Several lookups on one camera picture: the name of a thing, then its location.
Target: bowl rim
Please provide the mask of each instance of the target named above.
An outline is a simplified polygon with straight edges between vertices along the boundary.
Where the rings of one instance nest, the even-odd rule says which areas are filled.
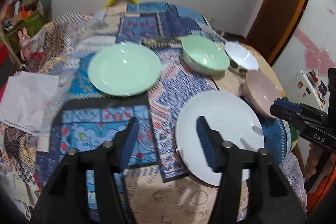
[[[271,85],[273,85],[273,86],[275,87],[275,89],[276,89],[277,92],[279,93],[279,97],[278,97],[278,98],[281,99],[282,97],[281,97],[281,93],[280,93],[280,91],[278,90],[277,86],[272,82],[272,80],[271,80],[270,78],[268,78],[267,75],[265,75],[265,74],[264,74],[263,72],[261,72],[260,70],[252,69],[252,70],[248,70],[248,72],[246,73],[245,85],[246,85],[246,87],[248,88],[249,93],[251,94],[252,98],[253,98],[253,99],[255,100],[255,102],[258,104],[259,108],[260,108],[260,109],[261,109],[261,110],[262,110],[268,117],[271,117],[271,118],[275,118],[275,119],[276,119],[277,117],[273,116],[273,115],[270,113],[269,110],[265,111],[265,110],[260,106],[259,100],[256,100],[256,99],[255,99],[254,94],[255,94],[256,91],[252,92],[251,89],[250,89],[250,87],[249,87],[249,83],[248,83],[249,75],[251,75],[252,73],[262,74],[262,75],[264,76],[264,78],[265,78],[265,81],[268,81],[269,83],[271,83]]]
[[[232,55],[229,54],[228,50],[226,49],[226,44],[228,45],[234,45],[236,47],[240,47],[242,48],[243,50],[245,50],[246,52],[248,52],[252,57],[253,59],[255,60],[256,64],[258,65],[258,68],[252,68],[252,69],[249,69],[247,68],[246,66],[242,65],[240,62],[238,62],[235,58],[232,57]],[[258,63],[258,60],[254,57],[254,55],[252,54],[252,52],[250,52],[247,48],[243,47],[242,45],[240,45],[240,43],[237,43],[237,42],[231,42],[231,41],[227,41],[225,44],[224,44],[224,48],[225,48],[225,51],[227,53],[227,55],[229,56],[229,58],[231,58],[233,61],[235,61],[239,66],[243,67],[244,69],[246,70],[258,70],[259,69],[259,63]]]
[[[223,64],[226,63],[225,65],[223,65],[220,69],[218,68],[213,68],[211,66],[207,66],[207,65],[204,65],[202,63],[199,63],[195,58],[193,58],[190,54],[188,54],[188,51],[185,50],[185,47],[184,45],[186,45],[186,43],[192,43],[192,42],[187,42],[185,39],[181,39],[182,41],[182,50],[183,50],[183,54],[187,55],[189,57],[190,60],[192,60],[193,62],[195,62],[196,64],[200,65],[201,67],[205,68],[205,69],[208,69],[208,70],[212,70],[212,71],[215,71],[215,72],[221,72],[221,71],[225,71],[229,66],[230,66],[230,59],[229,59],[229,56],[226,54],[225,50],[223,50],[219,45],[216,44],[216,42],[210,40],[209,38],[206,38],[206,37],[202,37],[200,35],[188,35],[186,37],[200,37],[200,38],[203,38],[204,41],[209,41],[211,43],[209,43],[209,45],[213,45],[214,47],[216,48],[219,48],[219,52],[222,52],[222,56],[225,58],[226,61],[223,60]]]

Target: orange fabric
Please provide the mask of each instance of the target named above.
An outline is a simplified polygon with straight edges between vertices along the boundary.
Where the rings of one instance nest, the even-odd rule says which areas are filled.
[[[315,193],[308,193],[307,192],[307,214],[311,213],[311,211],[318,206],[318,204],[324,198],[326,193],[329,191],[331,185],[333,184],[334,180],[336,179],[336,170],[334,170],[334,172],[331,174],[331,178],[329,180],[329,183],[327,184],[328,179],[329,179],[329,177],[324,178],[321,181],[321,183],[317,187]]]

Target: table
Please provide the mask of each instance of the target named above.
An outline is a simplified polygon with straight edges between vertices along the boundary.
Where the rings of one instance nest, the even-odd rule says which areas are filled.
[[[58,94],[46,108],[39,138],[1,125],[2,161],[12,172],[21,172],[18,180],[30,185],[28,191],[34,187],[42,189],[69,148],[94,149],[125,127],[132,113],[142,121],[141,137],[130,169],[122,176],[116,175],[125,210],[129,212],[131,208],[138,223],[206,222],[217,189],[188,176],[175,153],[176,118],[186,101],[201,91],[222,88],[241,96],[243,78],[230,70],[213,79],[193,73],[181,61],[179,36],[189,34],[225,42],[201,14],[167,3],[118,5],[94,16],[69,11],[45,25],[31,39],[34,58],[26,67],[30,72],[60,75]],[[151,48],[164,66],[162,76],[147,94],[135,99],[109,98],[90,83],[88,63],[102,47],[126,41]],[[283,91],[262,56],[248,49],[257,58],[260,70]],[[271,139],[276,137],[270,140],[269,150],[279,163],[292,146],[289,128],[279,120],[281,123],[282,135],[276,131],[268,135]],[[96,218],[93,177],[90,172],[87,176],[91,216]],[[36,200],[32,200],[31,194],[23,193],[22,201],[33,206]],[[247,203],[248,189],[244,182],[238,218],[244,217]]]

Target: door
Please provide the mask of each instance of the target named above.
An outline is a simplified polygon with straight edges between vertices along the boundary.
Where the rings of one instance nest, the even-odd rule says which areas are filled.
[[[272,64],[290,39],[307,0],[264,0],[245,43]]]

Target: green bowl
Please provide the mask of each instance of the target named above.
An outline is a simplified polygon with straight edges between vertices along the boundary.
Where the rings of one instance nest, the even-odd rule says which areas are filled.
[[[229,67],[230,60],[226,52],[210,39],[198,35],[180,39],[183,59],[192,70],[202,75],[214,75]]]

